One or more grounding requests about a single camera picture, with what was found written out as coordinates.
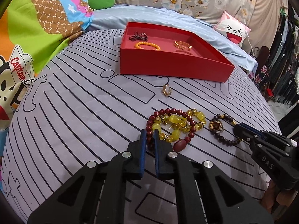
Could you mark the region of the person's left hand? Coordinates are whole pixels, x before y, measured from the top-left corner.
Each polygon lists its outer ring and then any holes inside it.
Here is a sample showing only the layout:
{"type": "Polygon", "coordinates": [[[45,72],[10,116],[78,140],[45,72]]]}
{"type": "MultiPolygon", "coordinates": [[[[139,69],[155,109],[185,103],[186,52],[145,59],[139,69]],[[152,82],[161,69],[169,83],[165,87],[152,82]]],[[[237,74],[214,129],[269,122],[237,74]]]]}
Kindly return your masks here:
{"type": "Polygon", "coordinates": [[[272,215],[274,221],[277,221],[284,215],[284,213],[286,213],[287,209],[297,196],[298,191],[281,190],[273,180],[270,180],[260,204],[272,215]]]}

